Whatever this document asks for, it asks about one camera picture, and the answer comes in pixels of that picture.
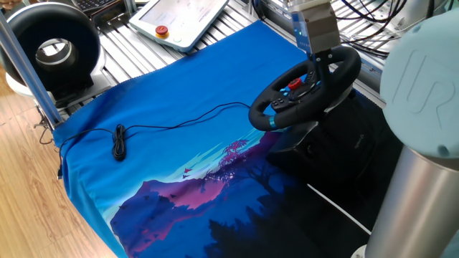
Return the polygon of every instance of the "red button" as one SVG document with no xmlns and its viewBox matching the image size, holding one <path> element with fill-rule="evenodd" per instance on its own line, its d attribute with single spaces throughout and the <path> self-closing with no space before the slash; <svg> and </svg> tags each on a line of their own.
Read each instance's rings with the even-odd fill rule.
<svg viewBox="0 0 459 258">
<path fill-rule="evenodd" d="M 293 81 L 291 81 L 291 82 L 288 84 L 288 88 L 289 88 L 290 90 L 296 90 L 296 89 L 298 89 L 298 87 L 300 87 L 302 84 L 303 84 L 303 81 L 301 81 L 301 78 L 296 78 L 296 79 L 294 79 Z"/>
<path fill-rule="evenodd" d="M 157 33 L 158 35 L 164 36 L 164 35 L 167 34 L 168 31 L 169 31 L 169 30 L 167 29 L 166 26 L 157 26 L 157 27 L 156 27 L 156 33 Z"/>
</svg>

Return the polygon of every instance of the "ur logo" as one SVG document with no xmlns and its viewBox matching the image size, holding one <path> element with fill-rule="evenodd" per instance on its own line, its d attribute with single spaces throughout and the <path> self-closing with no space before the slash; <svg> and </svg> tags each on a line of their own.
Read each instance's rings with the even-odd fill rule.
<svg viewBox="0 0 459 258">
<path fill-rule="evenodd" d="M 440 129 L 455 123 L 459 100 L 452 101 L 456 94 L 454 79 L 458 78 L 454 71 L 417 50 L 411 53 L 403 69 L 392 99 L 400 112 L 436 123 Z"/>
</svg>

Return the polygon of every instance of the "steering wheel button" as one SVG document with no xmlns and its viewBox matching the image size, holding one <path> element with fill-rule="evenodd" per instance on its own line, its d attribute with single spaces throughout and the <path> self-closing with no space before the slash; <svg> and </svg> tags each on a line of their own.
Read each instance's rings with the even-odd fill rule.
<svg viewBox="0 0 459 258">
<path fill-rule="evenodd" d="M 301 80 L 301 78 L 296 78 L 296 79 L 294 79 L 293 81 L 291 81 L 291 82 L 288 84 L 288 88 L 289 88 L 290 90 L 296 90 L 296 89 L 298 89 L 298 87 L 300 87 L 302 84 L 303 84 L 303 81 Z"/>
</svg>

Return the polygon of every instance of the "black cable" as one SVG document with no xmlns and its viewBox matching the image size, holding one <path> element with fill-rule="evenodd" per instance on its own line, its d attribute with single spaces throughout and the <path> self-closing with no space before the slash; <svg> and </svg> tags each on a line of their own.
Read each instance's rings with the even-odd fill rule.
<svg viewBox="0 0 459 258">
<path fill-rule="evenodd" d="M 255 10 L 255 13 L 257 14 L 258 19 L 264 21 L 265 20 L 265 14 L 263 13 L 263 7 L 262 6 L 260 7 L 260 10 L 261 10 L 261 14 L 260 14 L 260 13 L 258 13 L 257 6 L 255 5 L 255 0 L 250 0 L 250 1 L 252 2 L 253 9 Z"/>
<path fill-rule="evenodd" d="M 371 55 L 374 55 L 375 57 L 381 57 L 383 59 L 386 59 L 388 56 L 389 56 L 389 53 L 388 52 L 384 52 L 384 51 L 379 51 L 379 50 L 376 50 L 376 49 L 372 49 L 370 47 L 365 47 L 364 45 L 361 45 L 361 44 L 358 44 L 358 43 L 350 43 L 350 45 L 361 51 L 361 52 L 365 52 L 367 54 L 371 54 Z"/>
<path fill-rule="evenodd" d="M 70 138 L 65 139 L 61 143 L 61 145 L 59 147 L 60 166 L 59 166 L 59 170 L 57 172 L 57 175 L 58 176 L 62 176 L 62 159 L 63 159 L 63 157 L 62 157 L 62 147 L 69 140 L 72 140 L 72 139 L 74 139 L 74 138 L 76 138 L 76 137 L 78 137 L 80 135 L 83 135 L 83 134 L 86 134 L 86 133 L 89 133 L 89 132 L 93 132 L 93 131 L 96 131 L 96 130 L 101 130 L 101 131 L 105 131 L 105 132 L 111 133 L 113 135 L 113 148 L 112 148 L 113 157 L 117 161 L 122 161 L 126 157 L 125 141 L 127 140 L 127 138 L 125 137 L 125 135 L 126 135 L 126 131 L 127 130 L 129 130 L 131 128 L 156 128 L 156 129 L 167 129 L 167 130 L 176 129 L 176 128 L 180 128 L 180 127 L 182 127 L 182 126 L 184 126 L 184 125 L 186 125 L 188 123 L 192 123 L 192 122 L 198 121 L 199 119 L 201 119 L 204 116 L 210 114 L 211 112 L 213 112 L 217 108 L 225 107 L 225 106 L 228 106 L 228 105 L 243 105 L 246 108 L 250 108 L 249 105 L 247 105 L 247 104 L 245 104 L 243 102 L 230 102 L 230 103 L 218 105 L 218 106 L 212 108 L 210 111 L 205 112 L 203 115 L 199 116 L 198 118 L 179 123 L 178 125 L 175 125 L 175 126 L 132 125 L 132 126 L 129 126 L 128 128 L 125 129 L 123 125 L 117 125 L 116 129 L 115 129 L 115 132 L 112 132 L 111 130 L 108 130 L 108 129 L 105 129 L 105 128 L 95 128 L 95 129 L 84 130 L 84 131 L 82 131 L 80 133 L 75 134 L 74 136 L 72 136 Z"/>
<path fill-rule="evenodd" d="M 434 0 L 429 0 L 429 5 L 427 6 L 427 13 L 425 15 L 425 19 L 432 18 L 433 11 L 434 11 Z"/>
<path fill-rule="evenodd" d="M 350 8 L 350 10 L 352 10 L 354 13 L 358 14 L 361 18 L 366 19 L 366 20 L 368 20 L 370 22 L 378 22 L 378 23 L 390 22 L 403 9 L 405 4 L 407 3 L 407 0 L 403 0 L 402 5 L 398 9 L 398 5 L 399 5 L 399 0 L 398 0 L 396 5 L 395 5 L 394 12 L 392 14 L 389 14 L 389 16 L 387 18 L 385 18 L 385 19 L 373 19 L 373 18 L 370 18 L 370 17 L 365 16 L 364 14 L 362 14 L 359 10 L 357 10 L 355 7 L 353 7 L 347 0 L 342 0 L 342 1 L 347 7 Z"/>
<path fill-rule="evenodd" d="M 368 10 L 366 5 L 364 4 L 364 2 L 362 0 L 359 0 L 359 1 L 360 1 L 360 4 L 365 8 L 365 10 L 372 16 L 372 18 L 375 19 L 373 14 L 370 12 L 370 10 Z"/>
<path fill-rule="evenodd" d="M 451 0 L 450 5 L 448 6 L 448 11 L 451 11 L 451 9 L 453 8 L 453 4 L 454 4 L 454 0 Z"/>
<path fill-rule="evenodd" d="M 364 14 L 363 16 L 373 16 L 373 13 L 378 11 L 382 6 L 384 6 L 385 3 L 387 3 L 389 0 L 384 0 L 382 3 L 379 4 L 379 6 L 377 6 L 375 9 L 373 9 L 372 11 L 370 11 L 368 14 Z M 344 18 L 344 17 L 336 17 L 336 19 L 340 19 L 340 20 L 353 20 L 353 19 L 365 19 L 364 17 L 362 16 L 358 16 L 358 17 L 350 17 L 350 18 Z"/>
<path fill-rule="evenodd" d="M 369 36 L 366 36 L 366 37 L 362 37 L 362 38 L 360 38 L 360 39 L 355 39 L 355 40 L 351 40 L 351 41 L 344 41 L 344 42 L 342 42 L 342 43 L 348 43 L 348 44 L 349 44 L 349 43 L 355 43 L 355 42 L 364 41 L 364 40 L 366 40 L 366 39 L 371 39 L 372 37 L 374 37 L 374 36 L 380 34 L 381 32 L 383 32 L 384 29 L 387 27 L 387 25 L 389 25 L 389 23 L 390 23 L 390 21 L 392 20 L 392 18 L 393 18 L 394 16 L 396 16 L 396 15 L 398 14 L 398 12 L 401 11 L 401 9 L 403 8 L 403 6 L 407 3 L 407 0 L 403 0 L 401 8 L 400 8 L 400 9 L 397 9 L 397 7 L 399 6 L 399 3 L 400 3 L 400 1 L 397 0 L 397 3 L 395 4 L 395 10 L 394 10 L 394 12 L 391 13 L 391 11 L 389 10 L 389 15 L 388 15 L 388 17 L 391 17 L 391 18 L 388 19 L 388 20 L 386 21 L 386 23 L 385 23 L 383 26 L 381 26 L 381 28 L 379 28 L 375 33 L 373 33 L 373 34 L 371 34 L 371 35 L 369 35 Z"/>
<path fill-rule="evenodd" d="M 204 116 L 212 113 L 214 110 L 216 110 L 217 108 L 220 108 L 220 107 L 224 107 L 224 106 L 228 106 L 228 105 L 243 105 L 245 106 L 246 108 L 250 108 L 249 105 L 245 104 L 245 103 L 242 103 L 242 102 L 230 102 L 230 103 L 226 103 L 226 104 L 221 104 L 221 105 L 218 105 L 214 108 L 212 108 L 210 111 L 207 111 L 205 112 L 203 115 L 201 115 L 200 117 L 198 118 L 195 118 L 193 120 L 188 120 L 186 122 L 183 122 L 183 123 L 179 123 L 178 125 L 175 125 L 175 126 L 157 126 L 157 125 L 131 125 L 129 126 L 128 128 L 126 128 L 126 130 L 129 130 L 131 128 L 156 128 L 156 129 L 175 129 L 175 128 L 179 128 L 183 125 L 186 125 L 187 123 L 191 123 L 191 122 L 195 122 L 195 121 L 198 121 L 199 119 L 203 118 Z"/>
<path fill-rule="evenodd" d="M 46 133 L 46 131 L 47 131 L 48 129 L 49 129 L 48 127 L 44 128 L 43 133 L 42 133 L 42 136 L 40 136 L 39 142 L 40 142 L 41 145 L 48 145 L 48 144 L 52 143 L 52 139 L 49 140 L 49 142 L 47 142 L 47 143 L 43 143 L 43 142 L 42 142 L 44 133 Z"/>
</svg>

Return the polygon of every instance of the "cable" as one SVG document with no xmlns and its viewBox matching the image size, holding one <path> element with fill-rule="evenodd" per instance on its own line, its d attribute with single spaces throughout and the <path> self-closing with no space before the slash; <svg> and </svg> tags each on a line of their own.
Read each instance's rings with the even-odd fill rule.
<svg viewBox="0 0 459 258">
<path fill-rule="evenodd" d="M 48 129 L 49 129 L 48 127 L 45 127 L 44 130 L 43 130 L 42 136 L 40 136 L 39 142 L 40 142 L 41 145 L 48 145 L 48 144 L 52 143 L 52 139 L 49 140 L 49 142 L 47 142 L 47 143 L 43 143 L 43 142 L 42 142 L 44 133 L 46 133 L 46 131 L 47 131 Z"/>
<path fill-rule="evenodd" d="M 365 10 L 368 12 L 368 14 L 371 15 L 373 19 L 375 19 L 374 16 L 373 16 L 373 13 L 371 13 L 370 10 L 368 10 L 368 8 L 367 8 L 366 5 L 364 4 L 364 2 L 363 2 L 362 0 L 359 0 L 359 1 L 360 1 L 360 4 L 361 4 L 361 5 L 365 8 Z"/>
<path fill-rule="evenodd" d="M 397 0 L 397 3 L 395 4 L 394 12 L 392 14 L 390 14 L 390 12 L 389 12 L 389 15 L 387 16 L 387 18 L 385 18 L 385 19 L 373 19 L 373 18 L 370 18 L 370 17 L 365 16 L 364 14 L 362 14 L 359 10 L 357 10 L 355 7 L 353 7 L 347 0 L 342 0 L 342 1 L 347 7 L 350 8 L 350 10 L 352 10 L 354 13 L 358 14 L 362 19 L 366 19 L 366 20 L 368 20 L 370 22 L 377 22 L 377 23 L 390 22 L 392 20 L 392 18 L 394 18 L 403 9 L 405 4 L 407 3 L 407 0 L 403 0 L 402 5 L 400 6 L 400 8 L 398 8 L 400 1 Z"/>
<path fill-rule="evenodd" d="M 448 6 L 448 11 L 451 11 L 451 9 L 453 8 L 453 4 L 454 4 L 454 0 L 451 0 L 450 5 Z"/>
<path fill-rule="evenodd" d="M 180 128 L 188 123 L 192 123 L 192 122 L 196 122 L 198 120 L 200 120 L 201 118 L 203 118 L 204 116 L 212 113 L 214 110 L 216 110 L 217 108 L 220 108 L 220 107 L 225 107 L 225 106 L 229 106 L 229 105 L 242 105 L 246 108 L 250 108 L 249 105 L 243 103 L 243 102 L 229 102 L 229 103 L 226 103 L 226 104 L 221 104 L 221 105 L 218 105 L 214 108 L 212 108 L 210 111 L 207 111 L 205 112 L 203 115 L 199 116 L 198 118 L 195 118 L 195 119 L 192 119 L 192 120 L 188 120 L 188 121 L 185 121 L 185 122 L 182 122 L 182 123 L 179 123 L 178 125 L 174 125 L 174 126 L 160 126 L 160 125 L 131 125 L 129 126 L 128 128 L 124 128 L 123 125 L 117 125 L 116 126 L 116 129 L 115 129 L 115 132 L 112 132 L 111 130 L 108 130 L 108 129 L 105 129 L 105 128 L 94 128 L 94 129 L 89 129 L 89 130 L 84 130 L 82 132 L 79 132 L 75 135 L 73 135 L 72 137 L 70 138 L 67 138 L 65 139 L 60 147 L 59 147 L 59 160 L 60 160 L 60 166 L 59 166 L 59 170 L 57 172 L 57 175 L 58 176 L 62 176 L 62 147 L 64 146 L 64 144 L 66 144 L 69 140 L 72 140 L 80 135 L 83 135 L 83 134 L 86 134 L 86 133 L 89 133 L 89 132 L 93 132 L 93 131 L 96 131 L 96 130 L 101 130 L 101 131 L 105 131 L 105 132 L 108 132 L 108 133 L 111 133 L 113 135 L 113 148 L 112 148 L 112 154 L 113 154 L 113 157 L 117 160 L 117 161 L 122 161 L 125 157 L 126 157 L 126 145 L 125 145 L 125 141 L 129 138 L 126 138 L 125 135 L 126 135 L 126 131 L 131 129 L 131 128 L 156 128 L 156 129 L 167 129 L 167 130 L 171 130 L 171 129 L 176 129 L 176 128 Z"/>
<path fill-rule="evenodd" d="M 364 14 L 363 16 L 369 16 L 371 15 L 373 17 L 373 13 L 376 12 L 377 10 L 379 10 L 382 6 L 384 6 L 385 3 L 387 3 L 389 0 L 384 0 L 382 3 L 379 4 L 379 6 L 377 6 L 375 9 L 373 9 L 372 11 L 370 11 L 368 14 Z M 358 17 L 349 17 L 349 18 L 345 18 L 345 17 L 336 17 L 336 19 L 340 19 L 340 20 L 353 20 L 353 19 L 364 19 L 364 17 L 362 16 L 358 16 Z"/>
<path fill-rule="evenodd" d="M 385 23 L 383 26 L 381 26 L 381 28 L 379 28 L 375 33 L 373 33 L 373 34 L 371 34 L 371 35 L 369 35 L 369 36 L 363 37 L 363 38 L 361 38 L 361 39 L 355 39 L 355 40 L 351 40 L 351 41 L 344 41 L 343 43 L 355 43 L 355 42 L 359 42 L 359 41 L 371 39 L 372 37 L 374 37 L 374 36 L 380 34 L 381 32 L 383 32 L 384 29 L 387 27 L 387 25 L 389 25 L 389 23 L 390 23 L 390 21 L 392 20 L 392 18 L 393 18 L 394 16 L 396 16 L 396 15 L 401 11 L 401 9 L 403 8 L 403 6 L 407 3 L 407 0 L 403 0 L 400 9 L 397 9 L 397 7 L 399 6 L 399 3 L 400 3 L 400 1 L 397 0 L 397 3 L 395 4 L 395 10 L 394 10 L 394 12 L 391 13 L 390 10 L 392 10 L 392 4 L 393 4 L 393 2 L 391 2 L 391 7 L 390 7 L 390 9 L 389 9 L 389 15 L 387 16 L 388 18 L 389 18 L 389 17 L 391 17 L 391 18 L 388 19 L 388 20 L 386 21 L 386 23 Z"/>
<path fill-rule="evenodd" d="M 434 10 L 434 0 L 429 0 L 429 5 L 427 6 L 427 13 L 425 15 L 425 19 L 432 18 L 433 16 L 433 10 Z"/>
<path fill-rule="evenodd" d="M 255 10 L 255 13 L 257 14 L 258 19 L 260 19 L 260 20 L 263 21 L 263 20 L 265 19 L 265 14 L 263 13 L 262 7 L 260 7 L 260 9 L 261 9 L 261 14 L 258 13 L 258 9 L 257 9 L 257 7 L 258 7 L 258 5 L 259 5 L 259 3 L 260 3 L 261 0 L 258 1 L 258 4 L 257 4 L 257 5 L 255 5 L 255 0 L 250 0 L 250 1 L 252 2 L 253 9 Z"/>
</svg>

